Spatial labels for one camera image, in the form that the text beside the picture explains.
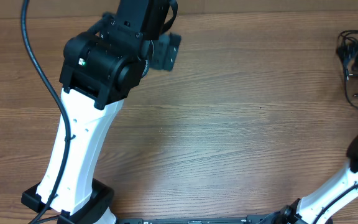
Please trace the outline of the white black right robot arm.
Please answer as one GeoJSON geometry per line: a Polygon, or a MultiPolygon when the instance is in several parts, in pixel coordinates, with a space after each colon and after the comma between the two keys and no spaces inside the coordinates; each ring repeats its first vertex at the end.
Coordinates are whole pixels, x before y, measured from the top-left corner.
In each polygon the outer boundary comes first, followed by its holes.
{"type": "Polygon", "coordinates": [[[275,223],[332,223],[332,216],[358,197],[358,135],[347,148],[344,167],[318,190],[282,208],[275,223]]]}

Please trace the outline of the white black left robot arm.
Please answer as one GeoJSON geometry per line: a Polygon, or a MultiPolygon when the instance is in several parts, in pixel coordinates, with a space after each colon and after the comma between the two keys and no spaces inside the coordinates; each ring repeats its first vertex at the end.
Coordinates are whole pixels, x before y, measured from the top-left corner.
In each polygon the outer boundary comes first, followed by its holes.
{"type": "Polygon", "coordinates": [[[22,194],[34,223],[115,223],[113,189],[94,178],[112,122],[130,90],[151,69],[173,69],[181,36],[170,32],[176,0],[122,0],[63,49],[61,93],[45,86],[61,112],[46,173],[22,194]]]}

